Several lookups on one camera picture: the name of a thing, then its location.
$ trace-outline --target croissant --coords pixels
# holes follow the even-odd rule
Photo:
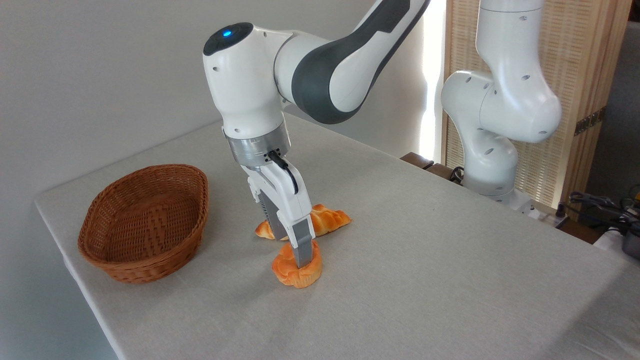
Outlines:
[[[345,226],[346,224],[351,222],[351,218],[344,211],[338,210],[334,211],[328,209],[326,206],[322,204],[314,205],[311,209],[311,222],[314,225],[314,231],[316,232],[316,236],[322,236],[326,233],[330,233],[332,231],[336,231],[337,229]],[[271,231],[271,227],[269,226],[269,222],[267,220],[263,221],[258,225],[255,229],[255,234],[265,239],[275,239],[273,236],[273,231]],[[288,240],[289,237],[286,236],[281,240]]]
[[[278,280],[298,289],[306,288],[320,278],[322,274],[322,257],[315,240],[311,240],[311,262],[301,268],[296,265],[296,258],[290,243],[286,243],[273,260],[271,269]]]

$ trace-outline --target oval basket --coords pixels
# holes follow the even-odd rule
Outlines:
[[[78,250],[112,278],[133,284],[185,265],[202,242],[207,177],[191,165],[154,165],[107,186],[87,211]]]

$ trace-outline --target robotic arm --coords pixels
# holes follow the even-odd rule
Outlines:
[[[275,237],[289,237],[298,267],[311,261],[315,232],[302,176],[285,159],[291,143],[282,110],[291,102],[325,124],[352,117],[428,3],[377,0],[350,35],[332,42],[241,22],[204,46],[209,90],[234,159]]]
[[[543,5],[481,0],[476,49],[492,73],[457,71],[442,88],[465,152],[463,185],[527,214],[531,199],[515,189],[518,153],[509,138],[542,142],[562,115],[538,60]]]

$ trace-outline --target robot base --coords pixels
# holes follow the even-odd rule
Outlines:
[[[500,202],[519,213],[527,215],[528,217],[534,219],[540,217],[540,212],[533,207],[531,198],[520,190],[513,189],[504,195],[487,196],[487,198]]]

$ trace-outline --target table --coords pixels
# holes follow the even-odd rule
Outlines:
[[[353,222],[318,239],[322,277],[270,269],[282,243],[213,124],[41,194],[36,205],[121,359],[633,359],[640,267],[399,159],[294,117],[313,204]],[[116,282],[77,251],[93,198],[139,168],[210,182],[197,255],[156,282]]]

